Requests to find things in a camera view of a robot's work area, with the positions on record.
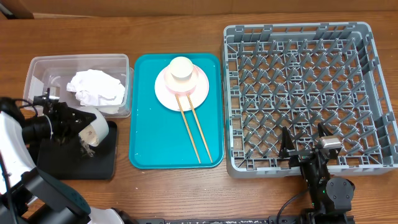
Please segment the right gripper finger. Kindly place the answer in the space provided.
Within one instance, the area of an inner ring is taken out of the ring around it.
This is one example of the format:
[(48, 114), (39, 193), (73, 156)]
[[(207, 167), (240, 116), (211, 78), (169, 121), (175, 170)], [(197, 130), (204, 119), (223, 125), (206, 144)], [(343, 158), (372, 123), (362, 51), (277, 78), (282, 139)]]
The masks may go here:
[(318, 123), (317, 128), (318, 128), (318, 135), (320, 138), (333, 135), (323, 123)]
[(290, 137), (289, 130), (286, 127), (282, 128), (282, 138), (281, 138), (281, 144), (280, 144), (280, 151), (285, 151), (285, 150), (294, 150), (295, 146), (293, 144), (293, 141)]

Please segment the grey bowl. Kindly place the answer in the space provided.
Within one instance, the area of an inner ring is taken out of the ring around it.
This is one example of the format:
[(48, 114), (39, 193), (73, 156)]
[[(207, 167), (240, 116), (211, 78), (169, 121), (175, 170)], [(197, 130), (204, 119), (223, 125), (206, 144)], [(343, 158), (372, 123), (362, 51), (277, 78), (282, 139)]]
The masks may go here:
[(94, 113), (96, 115), (96, 119), (90, 125), (92, 125), (95, 130), (96, 138), (95, 142), (91, 144), (91, 146), (97, 147), (109, 133), (107, 121), (105, 120), (104, 116), (93, 106), (82, 106), (79, 107), (78, 110)]

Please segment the white napkin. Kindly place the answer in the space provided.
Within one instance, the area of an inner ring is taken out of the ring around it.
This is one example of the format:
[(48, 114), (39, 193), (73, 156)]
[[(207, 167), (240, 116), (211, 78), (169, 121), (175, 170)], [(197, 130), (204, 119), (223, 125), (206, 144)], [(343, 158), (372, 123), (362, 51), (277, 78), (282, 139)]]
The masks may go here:
[(120, 105), (126, 92), (119, 79), (93, 69), (76, 72), (66, 89), (74, 93), (83, 106)]

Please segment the wooden chopstick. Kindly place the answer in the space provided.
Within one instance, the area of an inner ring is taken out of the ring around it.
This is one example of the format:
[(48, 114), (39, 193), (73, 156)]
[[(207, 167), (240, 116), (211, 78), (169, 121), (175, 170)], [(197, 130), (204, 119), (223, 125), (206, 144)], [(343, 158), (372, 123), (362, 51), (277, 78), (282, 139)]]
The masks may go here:
[(190, 141), (191, 141), (193, 150), (195, 151), (195, 155), (196, 155), (196, 157), (197, 157), (198, 163), (201, 164), (201, 159), (200, 159), (200, 156), (199, 156), (199, 154), (198, 154), (197, 147), (196, 147), (196, 144), (195, 144), (195, 142), (194, 142), (194, 139), (193, 139), (193, 136), (192, 136), (190, 127), (189, 127), (189, 125), (188, 125), (188, 123), (187, 123), (187, 119), (186, 119), (186, 117), (185, 117), (184, 110), (183, 110), (183, 108), (182, 108), (182, 106), (181, 106), (181, 103), (180, 103), (180, 100), (179, 100), (179, 95), (178, 95), (178, 94), (175, 94), (175, 98), (176, 98), (176, 101), (177, 101), (177, 104), (178, 104), (180, 113), (181, 113), (181, 115), (182, 115), (183, 122), (184, 122), (184, 124), (185, 124), (186, 129), (187, 129), (187, 133), (188, 133), (188, 136), (189, 136), (189, 138), (190, 138)]
[(213, 158), (212, 158), (212, 156), (211, 156), (211, 153), (210, 153), (210, 150), (209, 150), (209, 147), (208, 147), (208, 144), (207, 144), (205, 135), (204, 135), (203, 130), (202, 130), (202, 128), (201, 128), (201, 124), (200, 124), (200, 121), (199, 121), (199, 119), (198, 119), (197, 113), (196, 113), (196, 111), (195, 111), (195, 107), (193, 106), (192, 100), (191, 100), (191, 98), (190, 98), (190, 94), (187, 94), (187, 99), (188, 99), (188, 102), (189, 102), (189, 104), (190, 104), (190, 107), (191, 107), (193, 116), (194, 116), (194, 118), (195, 118), (195, 121), (196, 121), (196, 123), (197, 123), (198, 130), (199, 130), (199, 132), (200, 132), (200, 135), (201, 135), (202, 141), (203, 141), (203, 143), (204, 143), (205, 149), (206, 149), (206, 151), (207, 151), (208, 157), (210, 158), (210, 161), (213, 162)]

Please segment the rice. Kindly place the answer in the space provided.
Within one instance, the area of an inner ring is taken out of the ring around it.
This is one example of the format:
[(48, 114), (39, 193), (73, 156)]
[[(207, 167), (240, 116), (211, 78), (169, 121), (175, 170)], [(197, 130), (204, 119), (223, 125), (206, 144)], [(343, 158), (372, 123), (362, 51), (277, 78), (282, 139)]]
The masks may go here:
[(90, 148), (91, 144), (95, 142), (95, 130), (92, 125), (85, 127), (78, 133), (78, 137), (81, 144), (81, 152), (84, 155), (93, 157), (95, 152)]

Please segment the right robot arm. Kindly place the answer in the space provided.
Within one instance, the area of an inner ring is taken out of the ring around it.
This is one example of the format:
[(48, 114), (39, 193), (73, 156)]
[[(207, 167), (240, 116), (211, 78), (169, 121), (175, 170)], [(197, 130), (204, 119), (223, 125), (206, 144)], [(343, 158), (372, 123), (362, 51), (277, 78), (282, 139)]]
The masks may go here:
[(279, 150), (281, 159), (289, 159), (289, 167), (299, 167), (307, 189), (293, 196), (278, 211), (275, 222), (281, 221), (282, 212), (295, 199), (309, 193), (312, 208), (306, 208), (295, 218), (295, 223), (354, 223), (346, 215), (351, 210), (355, 185), (352, 181), (331, 176), (328, 162), (336, 159), (341, 151), (341, 141), (323, 123), (318, 123), (319, 143), (309, 151), (295, 149), (286, 127), (282, 128)]

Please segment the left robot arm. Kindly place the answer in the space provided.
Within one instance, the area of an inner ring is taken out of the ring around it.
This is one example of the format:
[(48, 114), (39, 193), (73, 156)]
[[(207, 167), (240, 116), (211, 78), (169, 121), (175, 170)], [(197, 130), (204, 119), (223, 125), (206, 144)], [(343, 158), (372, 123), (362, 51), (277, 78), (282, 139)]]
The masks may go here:
[(40, 158), (72, 166), (109, 135), (94, 107), (71, 108), (46, 91), (33, 101), (1, 98), (1, 223), (137, 223), (117, 208), (88, 205), (73, 188), (40, 168)]

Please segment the grey dishwasher rack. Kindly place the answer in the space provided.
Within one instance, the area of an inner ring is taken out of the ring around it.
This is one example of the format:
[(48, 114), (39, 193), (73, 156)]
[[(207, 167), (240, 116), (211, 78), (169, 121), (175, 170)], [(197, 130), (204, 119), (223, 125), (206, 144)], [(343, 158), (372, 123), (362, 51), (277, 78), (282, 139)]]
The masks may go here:
[(227, 26), (222, 63), (231, 177), (299, 174), (279, 157), (282, 131), (296, 150), (309, 151), (320, 123), (342, 143), (332, 174), (397, 168), (397, 117), (369, 24)]

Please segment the black plastic tray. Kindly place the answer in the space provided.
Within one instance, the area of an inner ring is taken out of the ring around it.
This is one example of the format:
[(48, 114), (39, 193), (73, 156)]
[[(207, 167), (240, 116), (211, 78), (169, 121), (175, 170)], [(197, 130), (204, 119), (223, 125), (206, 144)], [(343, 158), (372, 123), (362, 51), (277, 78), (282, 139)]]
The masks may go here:
[(118, 126), (108, 121), (109, 133), (97, 146), (93, 156), (82, 149), (76, 136), (59, 145), (49, 139), (28, 147), (35, 165), (60, 180), (109, 180), (116, 167)]

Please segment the clear plastic bin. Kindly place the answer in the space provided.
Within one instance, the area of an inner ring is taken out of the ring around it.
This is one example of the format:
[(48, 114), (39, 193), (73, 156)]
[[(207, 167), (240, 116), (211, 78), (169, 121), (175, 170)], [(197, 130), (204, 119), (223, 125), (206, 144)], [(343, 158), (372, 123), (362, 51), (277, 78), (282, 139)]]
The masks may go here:
[(97, 106), (105, 118), (127, 118), (131, 115), (132, 79), (134, 70), (129, 66), (125, 54), (78, 54), (35, 57), (32, 59), (25, 80), (23, 98), (33, 101), (34, 96), (43, 95), (48, 88), (59, 88), (59, 101), (69, 107), (79, 108), (75, 94), (67, 91), (67, 83), (76, 72), (101, 70), (117, 78), (125, 87), (123, 100), (119, 105)]

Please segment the teal serving tray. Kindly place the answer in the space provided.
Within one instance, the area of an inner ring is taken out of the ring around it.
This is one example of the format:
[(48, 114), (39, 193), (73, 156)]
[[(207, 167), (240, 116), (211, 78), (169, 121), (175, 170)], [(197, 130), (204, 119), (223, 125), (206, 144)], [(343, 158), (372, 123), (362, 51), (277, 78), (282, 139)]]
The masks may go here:
[(224, 157), (220, 61), (210, 53), (186, 54), (205, 72), (210, 84), (206, 100), (195, 111), (213, 162), (208, 157), (193, 113), (184, 111), (201, 159), (199, 164), (181, 113), (164, 107), (155, 95), (158, 74), (175, 57), (177, 54), (146, 54), (134, 65), (129, 159), (139, 169), (216, 167)]

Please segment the pink plate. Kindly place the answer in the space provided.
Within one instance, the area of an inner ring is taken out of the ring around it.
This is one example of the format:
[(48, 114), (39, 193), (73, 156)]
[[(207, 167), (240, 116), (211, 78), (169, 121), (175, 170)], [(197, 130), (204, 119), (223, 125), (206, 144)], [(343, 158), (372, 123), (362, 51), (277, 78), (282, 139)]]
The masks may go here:
[[(157, 76), (155, 80), (154, 90), (158, 101), (167, 109), (172, 111), (180, 111), (175, 98), (175, 93), (168, 89), (164, 81), (164, 75), (166, 74), (167, 67), (164, 68)], [(196, 87), (190, 92), (190, 99), (193, 106), (197, 108), (200, 106), (209, 94), (209, 80), (205, 72), (198, 66), (194, 65), (194, 71), (198, 72), (198, 83)], [(188, 102), (187, 96), (184, 94), (179, 95), (180, 104), (184, 111), (190, 111), (191, 107)]]

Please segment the pink bowl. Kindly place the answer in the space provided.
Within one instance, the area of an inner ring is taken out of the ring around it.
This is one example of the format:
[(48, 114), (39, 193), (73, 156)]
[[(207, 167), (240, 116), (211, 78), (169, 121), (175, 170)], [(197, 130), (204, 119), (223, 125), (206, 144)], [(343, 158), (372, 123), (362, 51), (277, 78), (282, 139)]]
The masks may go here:
[(177, 77), (172, 75), (172, 73), (170, 71), (170, 65), (168, 65), (165, 68), (164, 82), (165, 82), (165, 86), (169, 90), (171, 90), (173, 92), (177, 92), (177, 93), (183, 93), (183, 92), (191, 91), (192, 89), (194, 89), (196, 87), (198, 77), (199, 77), (199, 74), (198, 74), (198, 69), (197, 69), (196, 65), (193, 66), (192, 73), (189, 74), (189, 76), (187, 78), (183, 78), (183, 79), (178, 79)]

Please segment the cream cup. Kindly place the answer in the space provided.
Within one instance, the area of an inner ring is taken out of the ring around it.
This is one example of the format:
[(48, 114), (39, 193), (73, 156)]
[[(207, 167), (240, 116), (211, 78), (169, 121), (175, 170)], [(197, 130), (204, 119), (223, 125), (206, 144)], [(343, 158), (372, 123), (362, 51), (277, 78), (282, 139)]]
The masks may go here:
[(175, 57), (169, 63), (169, 72), (174, 78), (186, 80), (193, 73), (193, 63), (186, 57)]

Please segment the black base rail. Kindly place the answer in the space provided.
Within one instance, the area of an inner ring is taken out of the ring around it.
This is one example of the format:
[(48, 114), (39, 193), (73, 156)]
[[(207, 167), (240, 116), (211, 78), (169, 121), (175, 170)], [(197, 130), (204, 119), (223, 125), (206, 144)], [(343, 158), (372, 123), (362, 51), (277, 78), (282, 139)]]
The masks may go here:
[(190, 220), (165, 220), (163, 218), (137, 219), (139, 224), (299, 224), (299, 216), (281, 216), (276, 222), (276, 216), (255, 219), (190, 219)]

